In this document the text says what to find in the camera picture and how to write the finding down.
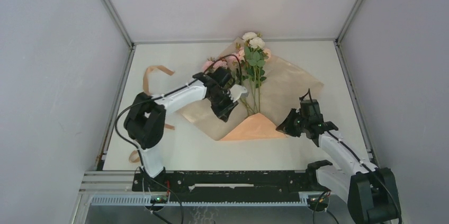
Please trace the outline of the pink rose stem bunch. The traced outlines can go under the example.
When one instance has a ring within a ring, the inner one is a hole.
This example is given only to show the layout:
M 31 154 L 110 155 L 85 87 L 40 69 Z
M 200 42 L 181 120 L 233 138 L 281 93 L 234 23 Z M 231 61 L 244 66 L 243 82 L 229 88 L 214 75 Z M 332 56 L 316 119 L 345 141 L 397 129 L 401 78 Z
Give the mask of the pink rose stem bunch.
M 228 89 L 233 85 L 236 85 L 235 75 L 231 69 L 226 65 L 227 58 L 234 57 L 235 61 L 238 60 L 234 54 L 225 55 L 218 60 L 214 60 L 211 64 L 200 74 L 199 80 L 204 83 L 206 87 L 205 98 L 209 100 L 209 93 L 214 88 Z

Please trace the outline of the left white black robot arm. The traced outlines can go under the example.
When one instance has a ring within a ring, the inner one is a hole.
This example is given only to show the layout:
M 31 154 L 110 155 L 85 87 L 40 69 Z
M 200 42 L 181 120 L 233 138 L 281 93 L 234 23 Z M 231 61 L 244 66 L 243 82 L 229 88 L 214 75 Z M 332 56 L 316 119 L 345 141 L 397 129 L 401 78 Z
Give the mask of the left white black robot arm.
M 238 85 L 222 67 L 212 73 L 197 73 L 190 82 L 165 94 L 139 93 L 124 110 L 127 116 L 123 126 L 129 136 L 127 141 L 137 149 L 140 168 L 146 173 L 145 184 L 158 191 L 166 182 L 162 157 L 156 150 L 164 134 L 166 115 L 207 99 L 215 116 L 227 122 L 238 101 L 247 95 L 247 88 Z

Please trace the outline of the white rose stem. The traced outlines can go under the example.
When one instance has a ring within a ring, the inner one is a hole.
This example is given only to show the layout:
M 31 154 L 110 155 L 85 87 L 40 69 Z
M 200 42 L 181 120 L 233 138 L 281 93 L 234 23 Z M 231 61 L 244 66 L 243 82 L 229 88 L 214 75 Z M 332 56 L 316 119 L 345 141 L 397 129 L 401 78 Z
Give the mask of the white rose stem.
M 260 33 L 246 32 L 241 37 L 243 44 L 241 51 L 244 60 L 244 78 L 248 81 L 250 88 L 250 98 L 252 103 L 246 101 L 247 107 L 256 114 L 261 109 L 261 86 L 266 79 L 264 66 L 269 55 L 265 52 L 265 41 Z

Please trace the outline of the beige wrapping paper sheet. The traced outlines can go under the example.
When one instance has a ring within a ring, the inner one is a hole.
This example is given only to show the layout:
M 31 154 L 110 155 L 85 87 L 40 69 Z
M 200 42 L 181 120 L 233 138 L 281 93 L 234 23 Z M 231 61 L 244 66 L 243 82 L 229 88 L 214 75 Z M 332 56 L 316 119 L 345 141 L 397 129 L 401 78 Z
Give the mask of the beige wrapping paper sheet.
M 265 61 L 263 66 L 251 66 L 244 53 L 248 41 L 236 38 L 220 56 L 227 59 L 228 71 L 237 83 L 243 83 L 248 97 L 239 102 L 223 122 L 211 110 L 208 100 L 194 102 L 179 111 L 188 122 L 215 141 L 241 141 L 252 139 L 284 138 L 278 132 L 290 111 L 298 107 L 299 99 L 308 90 L 320 94 L 324 84 L 300 67 L 273 56 L 268 48 L 257 51 Z

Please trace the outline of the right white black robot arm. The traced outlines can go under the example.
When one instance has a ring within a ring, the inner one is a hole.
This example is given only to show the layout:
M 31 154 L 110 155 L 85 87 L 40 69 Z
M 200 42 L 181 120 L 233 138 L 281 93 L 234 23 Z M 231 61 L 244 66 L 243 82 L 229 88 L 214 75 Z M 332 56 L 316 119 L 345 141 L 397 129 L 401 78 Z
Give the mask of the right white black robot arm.
M 317 100 L 304 96 L 291 109 L 277 131 L 292 137 L 305 135 L 332 161 L 308 165 L 306 183 L 312 190 L 325 187 L 342 199 L 355 223 L 403 222 L 398 189 L 390 168 L 380 168 L 362 158 L 345 142 L 338 127 L 325 121 Z

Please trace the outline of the tan ribbon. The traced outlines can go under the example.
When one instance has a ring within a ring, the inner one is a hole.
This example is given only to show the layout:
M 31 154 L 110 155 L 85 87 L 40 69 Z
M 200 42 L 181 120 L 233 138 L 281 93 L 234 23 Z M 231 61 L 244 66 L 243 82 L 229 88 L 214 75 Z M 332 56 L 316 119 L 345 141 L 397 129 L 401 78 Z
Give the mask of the tan ribbon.
M 143 92 L 145 92 L 147 95 L 155 94 L 155 93 L 161 93 L 162 87 L 156 86 L 155 82 L 157 79 L 163 79 L 165 76 L 162 76 L 162 73 L 167 76 L 173 76 L 175 72 L 173 70 L 168 69 L 167 67 L 163 65 L 152 65 L 146 68 L 144 74 L 143 74 L 143 80 L 142 80 L 142 89 Z M 165 124 L 164 129 L 168 130 L 175 130 L 175 127 L 170 124 Z M 141 161 L 141 158 L 138 157 L 138 151 L 134 150 L 131 152 L 128 158 L 129 163 L 136 164 Z

